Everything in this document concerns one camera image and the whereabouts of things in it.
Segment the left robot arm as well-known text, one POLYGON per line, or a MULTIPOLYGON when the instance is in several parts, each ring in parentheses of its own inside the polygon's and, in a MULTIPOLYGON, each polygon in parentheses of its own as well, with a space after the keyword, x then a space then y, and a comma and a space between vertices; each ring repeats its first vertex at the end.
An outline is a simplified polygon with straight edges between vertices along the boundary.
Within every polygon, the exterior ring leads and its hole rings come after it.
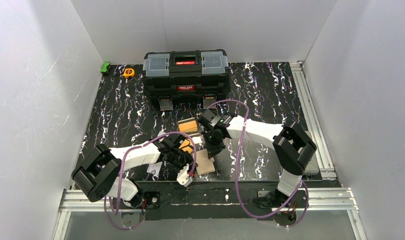
POLYGON ((123 178, 124 171, 162 161, 178 168, 176 181, 188 187, 193 181, 197 155, 181 149, 185 141, 195 143, 188 134, 173 131, 130 147, 109 148, 98 144, 76 164, 71 178, 90 202, 104 197, 130 202, 143 191, 133 181, 123 178))

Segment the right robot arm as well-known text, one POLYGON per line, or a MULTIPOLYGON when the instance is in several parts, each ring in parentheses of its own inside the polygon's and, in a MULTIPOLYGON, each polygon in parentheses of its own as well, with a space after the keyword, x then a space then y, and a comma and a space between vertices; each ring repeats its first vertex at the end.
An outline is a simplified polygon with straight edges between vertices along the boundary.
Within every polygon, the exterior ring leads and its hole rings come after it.
POLYGON ((317 145, 297 122, 271 124, 236 114, 219 115, 206 110, 197 120, 209 158, 225 149, 224 139, 247 140, 272 148, 282 167, 277 191, 291 196, 314 156, 317 145))

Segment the tan card holder with sleeves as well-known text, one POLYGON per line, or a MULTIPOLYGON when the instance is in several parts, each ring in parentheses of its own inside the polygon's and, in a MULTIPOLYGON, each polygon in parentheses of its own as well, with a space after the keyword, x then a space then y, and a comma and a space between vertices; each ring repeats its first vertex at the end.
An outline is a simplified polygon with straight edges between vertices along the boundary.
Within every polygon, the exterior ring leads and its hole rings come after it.
POLYGON ((196 172, 199 176, 215 172, 214 158, 209 158, 207 149, 197 151, 196 156, 196 172))

